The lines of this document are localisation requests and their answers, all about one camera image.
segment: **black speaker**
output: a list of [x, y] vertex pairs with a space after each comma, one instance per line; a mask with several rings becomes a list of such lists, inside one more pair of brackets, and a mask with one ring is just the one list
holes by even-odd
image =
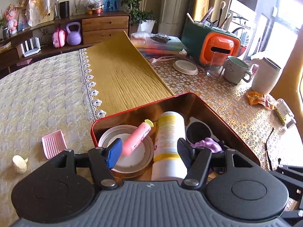
[[69, 17], [69, 1], [59, 3], [60, 18]]

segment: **plastic bag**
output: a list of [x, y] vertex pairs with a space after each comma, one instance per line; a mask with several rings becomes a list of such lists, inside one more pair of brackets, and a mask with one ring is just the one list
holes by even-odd
[[97, 9], [104, 6], [104, 0], [85, 0], [84, 4], [88, 9]]
[[256, 91], [252, 91], [249, 93], [246, 93], [246, 96], [249, 100], [250, 105], [255, 105], [255, 104], [262, 104], [266, 108], [269, 108], [270, 110], [275, 109], [275, 99], [273, 99], [270, 95], [264, 95], [264, 94], [259, 94]]
[[167, 37], [166, 34], [161, 34], [161, 33], [153, 35], [151, 39], [162, 44], [166, 44], [168, 41], [171, 40], [169, 37]]
[[146, 39], [148, 37], [152, 37], [155, 34], [146, 32], [146, 31], [137, 31], [131, 34], [131, 38], [136, 38], [136, 39]]

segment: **small white figurine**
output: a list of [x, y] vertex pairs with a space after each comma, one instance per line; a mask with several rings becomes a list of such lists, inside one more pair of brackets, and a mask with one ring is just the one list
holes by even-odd
[[12, 159], [12, 165], [16, 169], [16, 171], [20, 174], [23, 174], [27, 170], [26, 163], [28, 162], [28, 158], [23, 159], [20, 155], [15, 155]]

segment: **pink tube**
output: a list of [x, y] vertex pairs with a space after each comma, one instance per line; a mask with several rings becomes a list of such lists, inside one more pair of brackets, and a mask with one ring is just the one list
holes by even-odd
[[150, 120], [145, 120], [145, 122], [140, 124], [140, 126], [123, 143], [122, 154], [124, 156], [130, 156], [150, 132], [152, 129], [151, 127], [154, 127], [154, 125]]

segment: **drawer handle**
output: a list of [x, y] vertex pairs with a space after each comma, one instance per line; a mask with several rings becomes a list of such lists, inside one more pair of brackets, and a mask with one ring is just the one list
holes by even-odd
[[112, 35], [111, 34], [109, 34], [109, 35], [100, 35], [99, 37], [111, 37]]
[[112, 22], [111, 22], [111, 21], [109, 21], [109, 22], [100, 22], [99, 24], [102, 25], [102, 24], [104, 24], [104, 23], [111, 24]]

